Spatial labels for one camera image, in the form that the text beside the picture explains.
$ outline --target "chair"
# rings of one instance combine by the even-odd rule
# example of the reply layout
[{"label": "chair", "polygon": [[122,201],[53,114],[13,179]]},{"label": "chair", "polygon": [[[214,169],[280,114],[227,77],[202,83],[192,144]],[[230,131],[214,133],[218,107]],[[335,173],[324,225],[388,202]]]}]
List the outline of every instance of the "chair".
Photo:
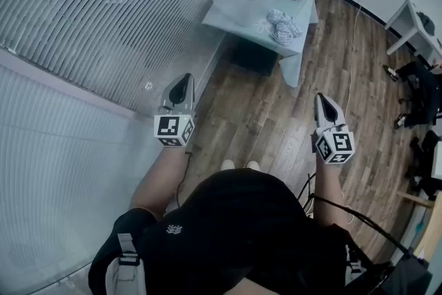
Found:
[{"label": "chair", "polygon": [[[434,132],[428,131],[422,141],[421,147],[417,137],[413,138],[410,148],[413,150],[413,162],[408,167],[405,177],[411,180],[411,188],[415,191],[423,189],[425,193],[434,199],[434,194],[442,190],[442,180],[432,177],[432,166],[434,160],[434,150],[441,138]],[[420,176],[419,182],[414,180],[414,176]]]},{"label": "chair", "polygon": [[[408,86],[410,87],[410,90],[412,92],[412,95],[410,98],[400,98],[398,100],[399,104],[403,104],[404,102],[409,102],[412,105],[412,111],[420,111],[425,107],[425,93],[419,86],[419,79],[415,78],[415,84],[410,80],[408,77],[405,79]],[[433,117],[433,126],[436,125],[436,121],[442,118],[442,109],[439,110],[439,112]]]}]

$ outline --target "white desk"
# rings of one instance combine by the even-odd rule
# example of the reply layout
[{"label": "white desk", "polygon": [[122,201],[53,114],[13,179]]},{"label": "white desk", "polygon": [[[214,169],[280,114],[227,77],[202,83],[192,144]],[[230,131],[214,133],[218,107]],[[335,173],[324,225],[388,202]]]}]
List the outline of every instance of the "white desk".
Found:
[{"label": "white desk", "polygon": [[[423,28],[421,19],[417,15],[418,12],[423,12],[426,14],[433,22],[435,26],[434,36],[430,36],[427,31]],[[405,0],[405,3],[399,8],[398,11],[392,16],[392,18],[385,25],[385,29],[388,30],[392,26],[392,24],[398,20],[400,17],[407,17],[410,19],[411,15],[411,23],[407,25],[403,36],[390,48],[387,49],[387,54],[391,55],[394,51],[396,51],[399,47],[401,47],[405,42],[409,41],[415,34],[419,33],[422,38],[427,42],[428,46],[432,50],[432,54],[430,55],[432,58],[438,56],[442,58],[442,45],[438,43],[437,39],[442,43],[442,23],[438,23],[438,14],[432,10],[430,7],[425,6],[422,1],[418,0]],[[425,48],[417,48],[417,51],[414,55],[419,55],[421,52],[425,50]]]},{"label": "white desk", "polygon": [[301,36],[295,38],[289,46],[281,46],[271,38],[273,26],[267,21],[265,15],[253,25],[244,27],[238,25],[234,20],[218,10],[215,5],[212,5],[202,23],[233,33],[281,54],[285,57],[279,62],[282,76],[287,85],[297,87],[307,29],[309,23],[318,23],[315,0],[273,0],[269,6],[270,8],[285,11],[300,26],[302,30]]}]

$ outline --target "black shirt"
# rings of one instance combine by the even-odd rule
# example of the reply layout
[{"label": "black shirt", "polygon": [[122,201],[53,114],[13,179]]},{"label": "black shirt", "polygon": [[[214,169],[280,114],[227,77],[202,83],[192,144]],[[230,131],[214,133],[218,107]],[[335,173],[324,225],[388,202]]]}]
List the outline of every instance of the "black shirt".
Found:
[{"label": "black shirt", "polygon": [[144,261],[147,294],[223,294],[244,277],[279,294],[340,292],[345,241],[305,216],[277,178],[251,169],[221,171],[181,208],[156,222],[143,209],[120,216],[89,272],[105,294],[107,266],[130,233]]}]

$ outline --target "black wire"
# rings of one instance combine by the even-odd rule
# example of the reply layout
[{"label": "black wire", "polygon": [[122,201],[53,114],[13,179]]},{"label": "black wire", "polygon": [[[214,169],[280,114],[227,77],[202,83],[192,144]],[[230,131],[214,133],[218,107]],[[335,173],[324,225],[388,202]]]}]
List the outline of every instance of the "black wire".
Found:
[{"label": "black wire", "polygon": [[178,193],[180,192],[181,186],[182,186],[184,180],[186,179],[187,170],[189,170],[189,165],[190,165],[190,163],[191,163],[192,153],[191,153],[191,152],[186,152],[186,155],[189,155],[189,158],[187,159],[186,170],[184,171],[184,176],[182,176],[182,180],[181,180],[180,183],[178,184],[177,190],[176,190],[176,192],[175,192],[175,201],[177,202],[177,206],[178,206],[178,208],[181,207],[180,201],[178,200]]},{"label": "black wire", "polygon": [[339,129],[339,128],[342,128],[342,127],[346,126],[345,123],[341,123],[341,124],[339,124],[339,125],[337,126],[337,125],[336,125],[336,121],[334,121],[333,124],[334,124],[334,126],[330,126],[330,127],[326,128],[326,129],[324,129],[323,132],[325,132],[325,131],[330,131],[330,130],[332,130],[333,128],[338,128],[338,129]]},{"label": "black wire", "polygon": [[303,191],[305,190],[305,187],[310,184],[310,180],[315,176],[316,176],[316,172],[313,175],[309,175],[309,178],[307,178],[307,181],[305,182],[304,187],[301,189],[301,193],[299,193],[298,200],[299,200],[299,198],[301,198],[301,195],[302,195]]},{"label": "black wire", "polygon": [[350,208],[343,207],[342,205],[330,202],[327,199],[315,196],[313,193],[309,196],[309,199],[317,199],[317,200],[320,200],[321,202],[326,202],[330,205],[333,205],[336,208],[345,210],[347,213],[350,213],[350,214],[356,216],[359,220],[361,220],[362,222],[364,222],[368,226],[372,227],[374,230],[376,230],[378,233],[380,233],[382,236],[384,236],[387,240],[389,240],[393,245],[398,247],[407,257],[410,257],[410,253],[407,248],[405,248],[400,242],[396,241],[396,239],[393,236],[391,236],[389,233],[387,233],[382,227],[377,225],[372,219],[368,218],[367,216],[359,213],[358,211],[355,211]]},{"label": "black wire", "polygon": [[313,200],[313,198],[308,198],[307,201],[305,202],[304,206],[302,207],[302,208],[304,209],[304,212],[305,212],[305,213],[307,213],[307,212],[305,211],[305,207],[307,206],[307,204],[309,204],[309,201],[310,201],[310,200]]}]

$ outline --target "crumpled cloth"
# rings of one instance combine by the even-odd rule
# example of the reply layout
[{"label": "crumpled cloth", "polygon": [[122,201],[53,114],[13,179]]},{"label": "crumpled cloth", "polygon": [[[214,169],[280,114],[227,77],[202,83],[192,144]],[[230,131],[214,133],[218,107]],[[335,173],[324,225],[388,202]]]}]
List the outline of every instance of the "crumpled cloth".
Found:
[{"label": "crumpled cloth", "polygon": [[288,46],[296,37],[302,33],[298,23],[286,12],[278,9],[271,9],[267,14],[267,21],[275,25],[275,32],[272,38],[282,46]]}]

